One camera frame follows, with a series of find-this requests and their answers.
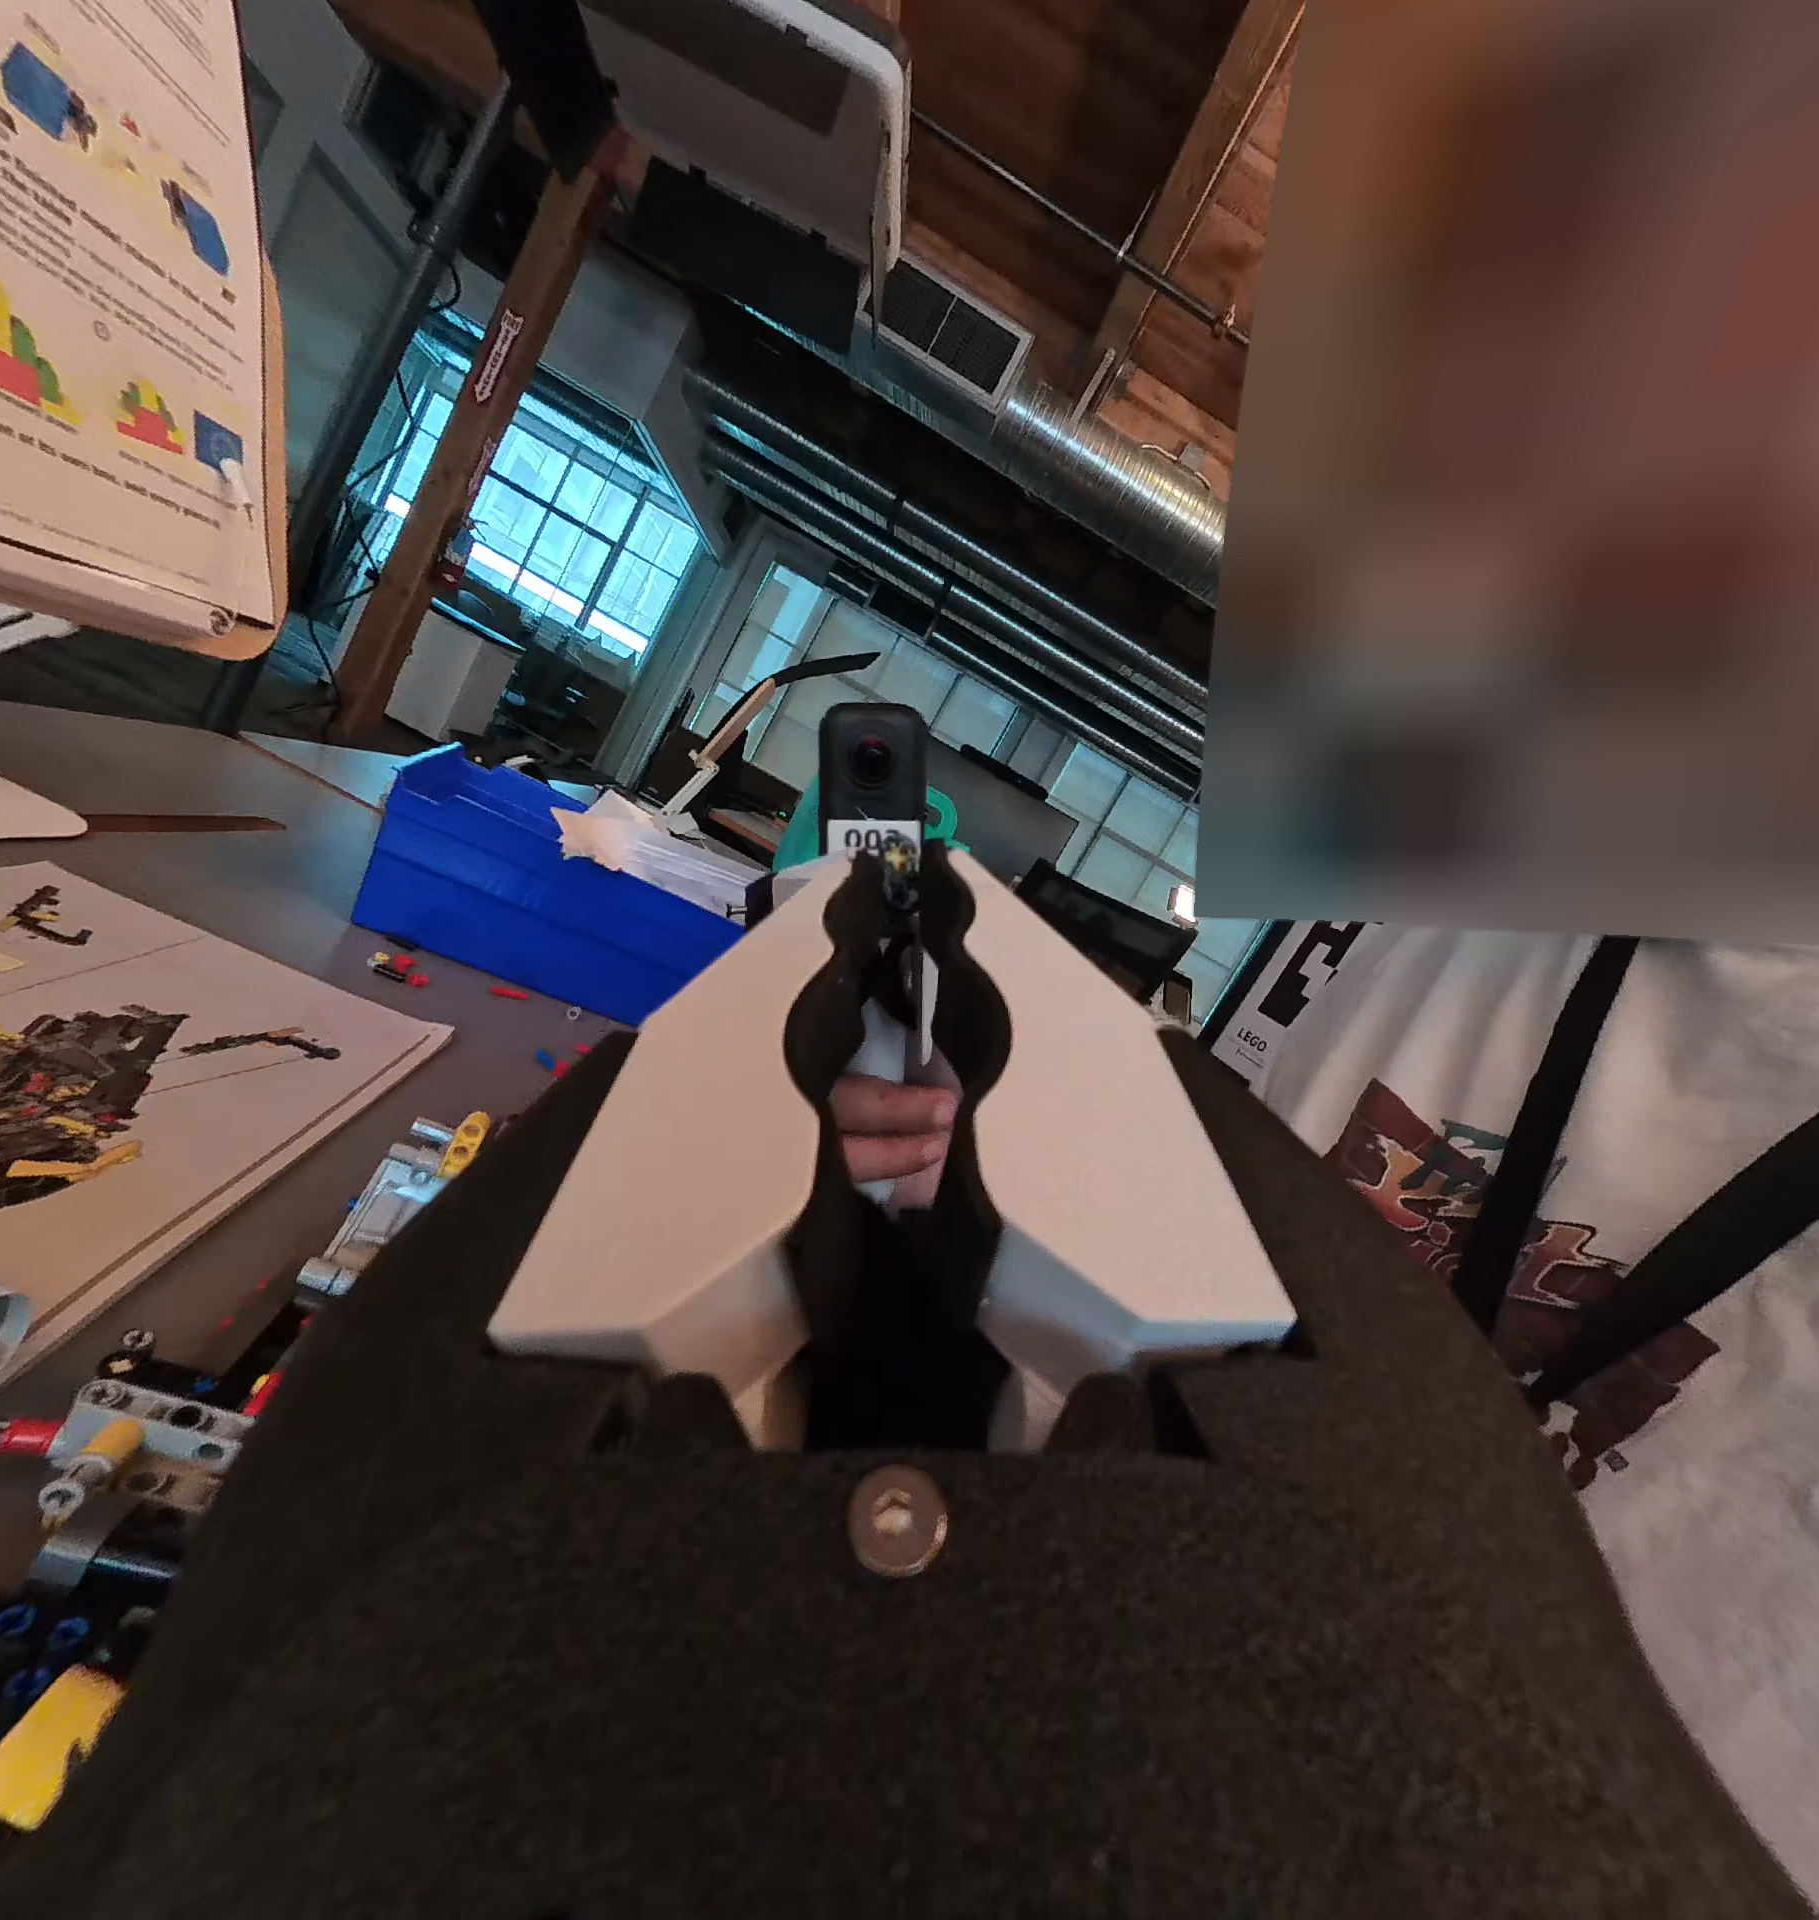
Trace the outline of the black framed tag sign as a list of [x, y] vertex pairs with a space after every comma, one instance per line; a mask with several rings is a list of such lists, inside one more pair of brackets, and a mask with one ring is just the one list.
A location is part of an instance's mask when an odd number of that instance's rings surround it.
[[1236, 963], [1200, 1030], [1200, 1044], [1261, 1094], [1306, 1007], [1342, 972], [1374, 922], [1269, 920]]

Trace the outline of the white air vent grille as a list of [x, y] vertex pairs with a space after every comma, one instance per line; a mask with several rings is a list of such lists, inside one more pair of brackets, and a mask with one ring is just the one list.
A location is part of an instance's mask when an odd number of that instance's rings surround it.
[[857, 326], [877, 380], [932, 410], [991, 426], [1029, 370], [1034, 332], [903, 253], [882, 283], [877, 316]]

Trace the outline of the blue plastic bin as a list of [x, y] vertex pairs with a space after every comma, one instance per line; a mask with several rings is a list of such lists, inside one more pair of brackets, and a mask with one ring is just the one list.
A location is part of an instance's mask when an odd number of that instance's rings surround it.
[[521, 770], [478, 764], [455, 742], [406, 758], [351, 923], [639, 1025], [743, 929], [641, 875], [566, 855], [558, 811], [583, 802]]

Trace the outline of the white ceiling heater unit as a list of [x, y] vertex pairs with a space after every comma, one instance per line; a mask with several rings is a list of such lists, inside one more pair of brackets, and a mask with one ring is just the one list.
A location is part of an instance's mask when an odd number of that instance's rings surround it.
[[896, 266], [914, 58], [892, 13], [829, 2], [583, 2], [614, 117], [653, 157], [852, 261]]

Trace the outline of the person's torso white t-shirt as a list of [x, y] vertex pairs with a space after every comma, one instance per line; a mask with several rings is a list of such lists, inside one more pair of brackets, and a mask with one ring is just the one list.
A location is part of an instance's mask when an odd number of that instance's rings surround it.
[[1819, 1912], [1819, 948], [1376, 923], [1260, 1099], [1524, 1387]]

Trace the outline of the wooden support post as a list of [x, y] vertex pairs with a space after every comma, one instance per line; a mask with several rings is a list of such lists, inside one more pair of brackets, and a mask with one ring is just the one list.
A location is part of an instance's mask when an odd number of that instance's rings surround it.
[[471, 370], [445, 421], [381, 573], [340, 666], [327, 739], [362, 746], [386, 716], [393, 683], [438, 587], [438, 566], [468, 518], [519, 398], [541, 365], [584, 253], [614, 202], [635, 143], [610, 132], [577, 178], [553, 174], [504, 278]]

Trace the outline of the person's right hand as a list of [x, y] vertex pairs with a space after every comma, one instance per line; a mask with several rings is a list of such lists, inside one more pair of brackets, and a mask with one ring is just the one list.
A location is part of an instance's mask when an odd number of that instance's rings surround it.
[[942, 1181], [960, 1101], [953, 1070], [936, 1060], [908, 1084], [841, 1078], [829, 1110], [857, 1191], [892, 1213], [926, 1212]]

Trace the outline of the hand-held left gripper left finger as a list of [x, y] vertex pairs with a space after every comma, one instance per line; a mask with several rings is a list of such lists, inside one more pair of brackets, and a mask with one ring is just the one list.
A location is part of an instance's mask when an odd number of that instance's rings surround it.
[[849, 1180], [826, 1091], [865, 1039], [875, 861], [826, 855], [632, 1032], [608, 1095], [488, 1321], [500, 1355], [712, 1378], [755, 1446], [799, 1450], [814, 1351], [855, 1318], [875, 1204]]

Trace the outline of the lego instruction booklet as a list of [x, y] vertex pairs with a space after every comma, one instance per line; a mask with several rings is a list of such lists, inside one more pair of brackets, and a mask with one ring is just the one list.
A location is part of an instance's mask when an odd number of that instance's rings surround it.
[[0, 867], [0, 1385], [453, 1035], [50, 861]]

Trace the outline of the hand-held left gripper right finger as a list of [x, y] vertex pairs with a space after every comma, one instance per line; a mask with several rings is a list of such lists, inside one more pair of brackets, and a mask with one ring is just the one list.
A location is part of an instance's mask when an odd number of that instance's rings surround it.
[[1159, 1025], [965, 851], [925, 859], [935, 1051], [960, 1086], [930, 1220], [946, 1311], [1006, 1367], [986, 1446], [1087, 1378], [1279, 1346], [1300, 1313]]

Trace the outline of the lego car chassis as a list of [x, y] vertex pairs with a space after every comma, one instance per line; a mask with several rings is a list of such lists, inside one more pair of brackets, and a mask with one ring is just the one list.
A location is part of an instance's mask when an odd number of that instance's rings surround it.
[[202, 1523], [312, 1322], [466, 1171], [492, 1129], [414, 1119], [220, 1371], [157, 1353], [131, 1329], [58, 1418], [0, 1418], [0, 1458], [39, 1474], [38, 1538], [0, 1586], [0, 1832], [46, 1823], [126, 1699]]

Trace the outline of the silver ventilation duct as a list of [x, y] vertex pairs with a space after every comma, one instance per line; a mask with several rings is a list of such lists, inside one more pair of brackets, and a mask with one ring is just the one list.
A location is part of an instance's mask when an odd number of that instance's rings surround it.
[[1155, 449], [1072, 418], [1045, 385], [1019, 382], [1001, 412], [970, 418], [896, 380], [802, 354], [700, 365], [683, 389], [723, 442], [875, 523], [905, 529], [919, 511], [942, 540], [1050, 584], [1072, 556], [1100, 550], [1216, 606], [1224, 503]]

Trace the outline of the crumpled white paper bags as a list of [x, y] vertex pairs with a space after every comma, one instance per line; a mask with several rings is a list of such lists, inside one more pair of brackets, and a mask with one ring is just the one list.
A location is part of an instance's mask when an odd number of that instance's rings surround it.
[[553, 804], [552, 817], [564, 859], [632, 875], [718, 917], [742, 917], [753, 889], [770, 878], [765, 867], [710, 846], [680, 813], [663, 814], [610, 787], [587, 807]]

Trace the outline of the black monitor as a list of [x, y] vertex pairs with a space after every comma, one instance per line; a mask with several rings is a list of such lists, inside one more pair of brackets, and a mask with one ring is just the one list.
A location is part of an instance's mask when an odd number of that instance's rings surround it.
[[1110, 898], [1040, 859], [1015, 895], [1138, 1003], [1160, 994], [1194, 940], [1194, 927]]

